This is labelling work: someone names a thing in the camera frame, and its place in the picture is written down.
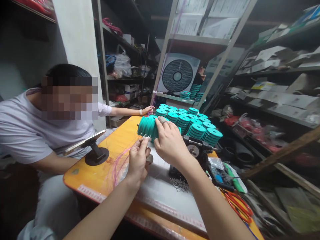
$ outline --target black hair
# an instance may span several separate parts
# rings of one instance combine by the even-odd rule
[[[57,64],[46,74],[48,85],[52,86],[92,86],[92,76],[81,67],[72,64]]]

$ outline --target black phone stand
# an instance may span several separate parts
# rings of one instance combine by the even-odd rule
[[[109,150],[98,147],[96,139],[88,140],[82,146],[83,148],[90,146],[92,150],[85,156],[85,162],[89,166],[98,166],[109,157]]]

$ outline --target fan grille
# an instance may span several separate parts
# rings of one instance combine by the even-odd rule
[[[181,73],[180,80],[174,80],[173,75]],[[170,62],[163,70],[162,82],[166,89],[172,92],[181,92],[186,89],[193,79],[193,71],[191,65],[182,59]]]

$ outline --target smartphone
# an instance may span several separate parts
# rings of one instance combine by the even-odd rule
[[[92,139],[95,139],[97,140],[100,136],[102,136],[104,133],[106,132],[106,130],[102,130],[98,133],[96,133],[95,135],[81,141],[81,142],[78,142],[77,144],[73,145],[72,147],[69,147],[68,149],[64,150],[63,152],[63,156],[67,156],[69,155],[70,153],[80,149],[82,147],[82,145],[84,145],[84,143],[88,140],[92,140]]]

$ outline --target wooden table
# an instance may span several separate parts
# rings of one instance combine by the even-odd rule
[[[129,149],[138,138],[141,138],[137,135],[137,124],[140,119],[139,116],[132,116],[99,144],[99,147],[105,147],[110,151],[106,162],[92,167],[88,166],[82,158],[65,173],[63,177],[65,185],[96,203],[101,203],[113,190],[115,182],[120,180],[121,173],[117,175],[120,168],[115,169],[115,166],[127,164],[129,151],[126,149]],[[211,157],[217,157],[216,153],[212,153]],[[125,218],[161,238],[205,239],[160,217],[155,211],[137,200],[133,201]],[[250,229],[259,240],[263,239],[254,222]]]

